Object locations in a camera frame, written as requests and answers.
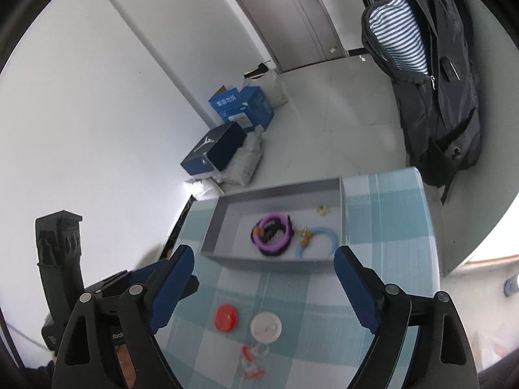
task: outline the blue gripper pad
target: blue gripper pad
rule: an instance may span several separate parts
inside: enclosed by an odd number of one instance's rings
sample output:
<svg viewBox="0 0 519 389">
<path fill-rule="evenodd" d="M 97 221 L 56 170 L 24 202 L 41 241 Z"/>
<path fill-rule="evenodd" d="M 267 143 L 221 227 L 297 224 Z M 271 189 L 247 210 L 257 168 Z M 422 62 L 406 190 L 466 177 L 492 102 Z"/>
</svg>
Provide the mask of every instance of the blue gripper pad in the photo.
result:
<svg viewBox="0 0 519 389">
<path fill-rule="evenodd" d="M 335 273 L 350 300 L 362 327 L 374 335 L 378 331 L 378 301 L 364 280 L 364 266 L 348 246 L 339 247 L 334 256 Z"/>
<path fill-rule="evenodd" d="M 153 299 L 152 316 L 149 323 L 153 335 L 168 324 L 194 268 L 195 255 L 193 250 L 186 246 L 185 251 Z"/>
</svg>

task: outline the cable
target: cable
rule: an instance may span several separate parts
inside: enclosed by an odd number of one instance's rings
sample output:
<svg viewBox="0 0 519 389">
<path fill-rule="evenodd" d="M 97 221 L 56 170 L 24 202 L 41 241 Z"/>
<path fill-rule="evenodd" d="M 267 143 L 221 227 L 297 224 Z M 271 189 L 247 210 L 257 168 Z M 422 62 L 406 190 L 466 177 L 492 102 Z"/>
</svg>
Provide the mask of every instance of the cable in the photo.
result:
<svg viewBox="0 0 519 389">
<path fill-rule="evenodd" d="M 48 350 L 49 350 L 45 345 L 43 345 L 43 344 L 41 344 L 41 343 L 35 341 L 34 339 L 28 337 L 28 336 L 25 335 L 22 331 L 18 330 L 18 329 L 15 328 L 14 326 L 12 326 L 11 323 L 7 323 L 7 322 L 6 322 L 6 324 L 7 324 L 7 327 L 10 328 L 10 329 L 15 333 L 15 334 L 18 334 L 19 336 L 21 336 L 21 337 L 22 337 L 23 339 L 25 339 L 26 341 L 28 341 L 28 342 L 30 342 L 30 343 L 36 345 L 38 348 L 44 349 L 45 351 L 48 351 Z"/>
<path fill-rule="evenodd" d="M 332 250 L 330 252 L 330 256 L 333 256 L 333 254 L 339 247 L 339 239 L 337 238 L 337 234 L 335 233 L 335 231 L 333 229 L 326 228 L 326 227 L 315 227 L 315 228 L 311 228 L 311 229 L 307 230 L 307 232 L 310 233 L 310 238 L 312 238 L 312 236 L 314 234 L 326 234 L 328 237 L 330 237 L 330 239 L 332 241 Z M 307 240 L 303 240 L 301 242 L 301 244 L 299 244 L 299 246 L 297 247 L 297 249 L 295 251 L 295 254 L 297 257 L 303 258 L 303 249 L 306 248 L 306 246 L 308 245 L 309 242 L 310 242 L 310 239 L 307 239 Z"/>
</svg>

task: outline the purple ring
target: purple ring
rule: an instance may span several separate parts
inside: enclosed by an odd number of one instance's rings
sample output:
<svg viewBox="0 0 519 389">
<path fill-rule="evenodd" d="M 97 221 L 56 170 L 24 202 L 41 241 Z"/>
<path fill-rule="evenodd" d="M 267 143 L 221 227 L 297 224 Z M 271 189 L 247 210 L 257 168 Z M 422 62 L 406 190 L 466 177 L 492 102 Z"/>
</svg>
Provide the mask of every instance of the purple ring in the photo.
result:
<svg viewBox="0 0 519 389">
<path fill-rule="evenodd" d="M 258 228 L 263 229 L 263 227 L 266 226 L 266 224 L 269 221 L 271 221 L 272 219 L 279 219 L 281 221 L 281 223 L 285 226 L 285 234 L 284 234 L 283 238 L 281 239 L 281 241 L 278 241 L 277 243 L 274 243 L 274 244 L 266 244 L 263 241 L 261 241 L 259 235 L 254 234 L 252 236 L 252 240 L 254 241 L 254 244 L 256 246 L 258 246 L 261 250 L 264 250 L 264 251 L 270 252 L 270 253 L 281 250 L 281 248 L 283 248 L 284 246 L 286 246 L 286 244 L 289 243 L 290 237 L 291 237 L 291 233 L 290 233 L 291 227 L 290 227 L 290 223 L 289 223 L 289 218 L 287 218 L 286 216 L 283 216 L 281 214 L 277 214 L 277 213 L 268 214 L 263 219 L 261 219 L 261 221 L 258 224 Z"/>
</svg>

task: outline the table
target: table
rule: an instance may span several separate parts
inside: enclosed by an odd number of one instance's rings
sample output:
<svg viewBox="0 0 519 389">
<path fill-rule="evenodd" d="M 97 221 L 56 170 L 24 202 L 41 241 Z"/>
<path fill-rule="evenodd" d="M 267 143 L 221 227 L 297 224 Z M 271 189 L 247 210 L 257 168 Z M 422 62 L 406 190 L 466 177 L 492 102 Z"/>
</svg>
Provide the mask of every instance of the table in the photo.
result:
<svg viewBox="0 0 519 389">
<path fill-rule="evenodd" d="M 410 294 L 440 289 L 434 234 L 423 184 L 416 169 L 344 178 L 346 241 L 364 266 L 385 283 Z M 157 334 L 164 356 L 184 388 L 344 389 L 355 375 L 373 336 L 362 328 L 335 276 L 232 270 L 199 255 L 216 200 L 194 203 L 176 245 L 188 244 L 200 280 L 196 294 L 178 303 Z M 218 332 L 216 309 L 233 304 L 237 328 Z M 243 381 L 241 347 L 252 344 L 248 326 L 261 311 L 282 321 L 271 345 L 267 374 Z M 406 336 L 390 387 L 400 387 L 416 339 Z"/>
</svg>

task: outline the orange plastic part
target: orange plastic part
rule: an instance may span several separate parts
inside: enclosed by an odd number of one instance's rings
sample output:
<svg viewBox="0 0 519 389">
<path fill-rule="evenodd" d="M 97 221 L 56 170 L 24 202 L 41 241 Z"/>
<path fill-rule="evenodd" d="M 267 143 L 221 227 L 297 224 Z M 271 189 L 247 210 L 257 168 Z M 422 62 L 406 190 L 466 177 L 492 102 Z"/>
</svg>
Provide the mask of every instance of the orange plastic part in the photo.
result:
<svg viewBox="0 0 519 389">
<path fill-rule="evenodd" d="M 214 314 L 214 326 L 220 332 L 230 332 L 238 324 L 238 311 L 231 304 L 223 304 Z"/>
<path fill-rule="evenodd" d="M 263 238 L 265 236 L 265 230 L 260 227 L 254 227 L 252 229 L 252 233 L 255 235 L 259 235 L 260 238 Z"/>
</svg>

